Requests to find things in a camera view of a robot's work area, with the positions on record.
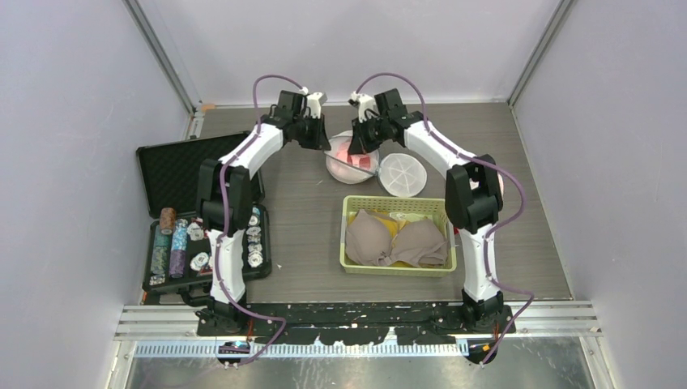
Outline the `pink bra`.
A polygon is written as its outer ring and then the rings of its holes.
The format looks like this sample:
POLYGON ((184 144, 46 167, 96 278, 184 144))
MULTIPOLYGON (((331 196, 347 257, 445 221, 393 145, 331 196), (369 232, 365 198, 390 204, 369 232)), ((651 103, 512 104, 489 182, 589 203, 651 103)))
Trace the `pink bra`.
POLYGON ((374 170, 375 166, 378 164, 378 156, 376 154, 351 155, 348 152, 348 146, 344 144, 342 144, 342 148, 335 153, 335 159, 339 162, 343 162, 346 166, 365 171, 374 170))

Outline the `white grey-zipper laundry bag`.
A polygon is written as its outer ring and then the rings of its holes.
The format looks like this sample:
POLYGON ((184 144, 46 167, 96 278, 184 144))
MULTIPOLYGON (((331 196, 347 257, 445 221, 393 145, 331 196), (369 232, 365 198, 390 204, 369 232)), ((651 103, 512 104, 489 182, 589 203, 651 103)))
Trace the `white grey-zipper laundry bag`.
POLYGON ((352 168, 336 160, 335 153, 342 148, 342 144, 349 147, 351 138, 350 130, 334 135, 329 139, 330 151, 324 152, 326 169, 336 181, 356 185, 375 178, 389 195, 400 198, 415 197, 425 188, 428 180, 425 167, 406 153, 392 152, 386 156, 378 151, 368 153, 378 156, 378 164, 372 171, 352 168))

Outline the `white pink-zipper laundry bag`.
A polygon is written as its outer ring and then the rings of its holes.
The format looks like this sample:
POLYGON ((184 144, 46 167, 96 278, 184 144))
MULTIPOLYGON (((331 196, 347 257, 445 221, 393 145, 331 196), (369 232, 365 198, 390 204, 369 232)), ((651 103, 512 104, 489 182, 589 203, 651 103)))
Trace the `white pink-zipper laundry bag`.
POLYGON ((500 188, 501 198, 503 198, 503 196, 504 196, 504 190, 505 190, 504 179, 503 179, 503 176, 502 176, 500 173, 497 173, 497 178, 498 178, 498 181, 499 181, 499 188, 500 188))

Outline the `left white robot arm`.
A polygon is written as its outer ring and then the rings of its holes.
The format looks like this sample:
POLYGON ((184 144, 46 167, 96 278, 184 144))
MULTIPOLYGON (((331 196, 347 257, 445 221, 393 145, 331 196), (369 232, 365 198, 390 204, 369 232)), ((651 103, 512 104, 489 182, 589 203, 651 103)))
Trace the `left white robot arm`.
POLYGON ((231 336, 249 322, 243 276, 243 240, 253 215, 252 179, 286 143, 328 151, 323 92, 282 91, 267 113, 259 113, 253 130, 218 160, 205 160, 198 173, 197 213, 211 245, 212 286, 201 319, 214 320, 231 336))

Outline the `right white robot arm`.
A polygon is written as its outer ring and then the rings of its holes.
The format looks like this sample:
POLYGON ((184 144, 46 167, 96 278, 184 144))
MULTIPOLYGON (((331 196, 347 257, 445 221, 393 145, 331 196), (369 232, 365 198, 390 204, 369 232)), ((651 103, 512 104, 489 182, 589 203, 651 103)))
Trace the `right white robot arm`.
POLYGON ((465 328, 483 332, 504 311, 497 285, 491 229, 503 208, 501 180, 490 155, 467 152, 441 134, 424 109, 412 112, 397 89, 370 96, 353 92, 352 154, 378 149, 392 140, 429 162, 445 179, 445 213, 463 248, 465 281, 459 317, 465 328))

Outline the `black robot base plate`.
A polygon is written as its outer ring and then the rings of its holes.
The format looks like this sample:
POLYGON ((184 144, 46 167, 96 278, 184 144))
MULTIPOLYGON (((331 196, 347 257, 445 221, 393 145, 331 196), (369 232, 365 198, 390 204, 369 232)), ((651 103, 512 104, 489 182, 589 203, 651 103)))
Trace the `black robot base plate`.
POLYGON ((221 318, 208 308, 196 310, 199 336, 239 336, 258 344, 379 345, 395 336, 401 345, 451 344, 457 335, 495 340, 496 334, 513 333, 508 322, 512 310, 473 324, 463 315, 461 302, 348 302, 258 303, 250 318, 239 312, 221 318))

